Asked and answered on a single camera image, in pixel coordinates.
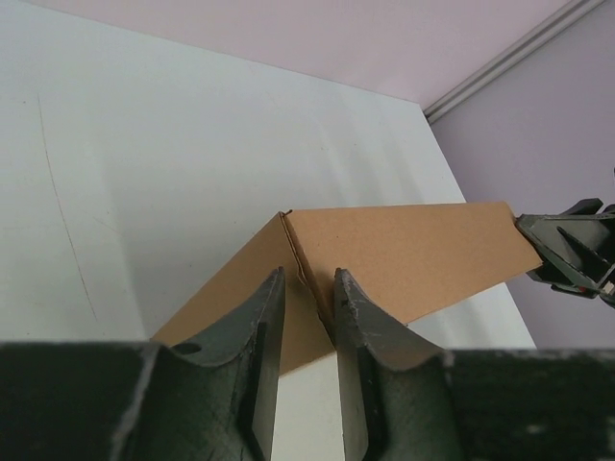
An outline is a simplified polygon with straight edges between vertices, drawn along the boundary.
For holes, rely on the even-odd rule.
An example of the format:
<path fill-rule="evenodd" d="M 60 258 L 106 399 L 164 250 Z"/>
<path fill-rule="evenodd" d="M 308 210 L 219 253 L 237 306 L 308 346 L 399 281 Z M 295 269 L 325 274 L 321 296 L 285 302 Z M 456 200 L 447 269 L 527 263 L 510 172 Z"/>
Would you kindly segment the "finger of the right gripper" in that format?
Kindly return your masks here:
<path fill-rule="evenodd" d="M 532 215 L 516 220 L 521 234 L 548 260 L 578 269 L 604 269 L 605 214 Z"/>

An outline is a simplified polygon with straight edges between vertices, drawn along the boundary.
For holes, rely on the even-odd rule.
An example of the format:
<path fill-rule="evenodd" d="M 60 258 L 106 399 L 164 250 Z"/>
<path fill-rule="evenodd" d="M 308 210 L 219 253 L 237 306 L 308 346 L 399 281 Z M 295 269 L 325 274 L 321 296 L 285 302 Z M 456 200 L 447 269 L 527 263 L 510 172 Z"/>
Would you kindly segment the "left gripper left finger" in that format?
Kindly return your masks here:
<path fill-rule="evenodd" d="M 267 460 L 285 277 L 182 343 L 5 342 L 5 460 Z"/>

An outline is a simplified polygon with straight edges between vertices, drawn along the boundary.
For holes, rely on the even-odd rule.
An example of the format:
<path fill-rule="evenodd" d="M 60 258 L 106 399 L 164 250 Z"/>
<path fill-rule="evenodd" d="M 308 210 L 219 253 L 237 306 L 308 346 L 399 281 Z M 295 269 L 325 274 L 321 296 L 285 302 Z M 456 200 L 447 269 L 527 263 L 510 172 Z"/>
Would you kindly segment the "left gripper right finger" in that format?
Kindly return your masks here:
<path fill-rule="evenodd" d="M 349 460 L 610 460 L 611 350 L 446 350 L 334 276 Z"/>

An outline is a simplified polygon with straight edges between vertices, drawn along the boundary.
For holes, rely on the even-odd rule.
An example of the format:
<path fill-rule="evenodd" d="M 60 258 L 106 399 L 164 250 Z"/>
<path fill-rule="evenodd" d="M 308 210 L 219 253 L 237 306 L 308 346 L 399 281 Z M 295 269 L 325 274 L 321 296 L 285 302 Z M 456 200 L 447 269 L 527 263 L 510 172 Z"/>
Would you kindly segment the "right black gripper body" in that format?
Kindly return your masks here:
<path fill-rule="evenodd" d="M 614 305 L 614 206 L 583 199 L 559 214 L 530 214 L 528 242 L 541 258 L 529 277 L 552 290 Z"/>

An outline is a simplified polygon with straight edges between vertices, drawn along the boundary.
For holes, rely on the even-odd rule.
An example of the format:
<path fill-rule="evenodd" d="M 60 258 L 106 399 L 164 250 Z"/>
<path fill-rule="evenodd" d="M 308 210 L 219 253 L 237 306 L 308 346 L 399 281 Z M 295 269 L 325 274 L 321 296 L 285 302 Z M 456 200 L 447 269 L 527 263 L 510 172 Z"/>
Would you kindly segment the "cardboard box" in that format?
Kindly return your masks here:
<path fill-rule="evenodd" d="M 506 203 L 296 209 L 277 213 L 155 334 L 176 345 L 212 325 L 283 268 L 281 370 L 333 351 L 333 279 L 348 270 L 408 324 L 537 268 Z"/>

